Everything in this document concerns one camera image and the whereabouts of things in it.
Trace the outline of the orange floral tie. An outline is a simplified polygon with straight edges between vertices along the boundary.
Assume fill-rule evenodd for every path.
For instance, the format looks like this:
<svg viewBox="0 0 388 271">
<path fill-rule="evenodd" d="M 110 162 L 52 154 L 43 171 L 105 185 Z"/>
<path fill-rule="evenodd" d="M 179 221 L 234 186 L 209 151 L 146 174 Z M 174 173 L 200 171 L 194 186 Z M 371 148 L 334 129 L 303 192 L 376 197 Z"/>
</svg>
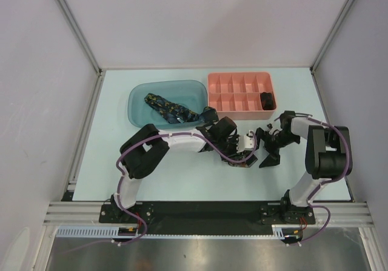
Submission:
<svg viewBox="0 0 388 271">
<path fill-rule="evenodd" d="M 227 163 L 232 167 L 249 168 L 252 165 L 254 165 L 254 163 L 256 163 L 258 160 L 258 158 L 255 155 L 252 155 L 250 158 L 247 158 L 249 155 L 250 155 L 250 152 L 248 151 L 233 154 L 229 158 L 234 161 L 238 161 L 238 163 L 230 162 L 230 161 L 228 161 Z"/>
</svg>

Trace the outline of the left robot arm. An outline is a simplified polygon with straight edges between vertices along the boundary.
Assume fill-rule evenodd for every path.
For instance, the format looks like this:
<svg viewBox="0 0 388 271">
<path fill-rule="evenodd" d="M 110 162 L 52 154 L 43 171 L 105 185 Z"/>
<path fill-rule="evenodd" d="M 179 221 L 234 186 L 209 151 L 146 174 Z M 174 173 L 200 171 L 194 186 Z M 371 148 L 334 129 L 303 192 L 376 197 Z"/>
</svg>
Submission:
<svg viewBox="0 0 388 271">
<path fill-rule="evenodd" d="M 121 172 L 113 194 L 113 216 L 120 222 L 133 218 L 141 181 L 149 176 L 169 151 L 218 153 L 233 166 L 247 166 L 256 147 L 252 133 L 239 135 L 236 124 L 228 117 L 187 131 L 168 132 L 147 124 L 120 148 L 116 168 Z"/>
</svg>

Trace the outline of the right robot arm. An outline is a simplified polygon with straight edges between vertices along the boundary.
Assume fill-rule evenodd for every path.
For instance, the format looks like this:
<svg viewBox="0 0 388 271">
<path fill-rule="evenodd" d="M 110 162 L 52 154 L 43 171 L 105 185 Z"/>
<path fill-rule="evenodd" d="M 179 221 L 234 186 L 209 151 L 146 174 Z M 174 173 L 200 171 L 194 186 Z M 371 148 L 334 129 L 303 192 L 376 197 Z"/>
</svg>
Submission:
<svg viewBox="0 0 388 271">
<path fill-rule="evenodd" d="M 263 142 L 267 157 L 261 168 L 280 165 L 280 149 L 306 140 L 305 172 L 279 202 L 273 216 L 286 224 L 304 222 L 313 215 L 311 203 L 325 186 L 344 179 L 352 171 L 350 132 L 346 126 L 333 126 L 312 115 L 285 111 L 277 118 L 280 128 L 258 128 L 256 138 Z"/>
</svg>

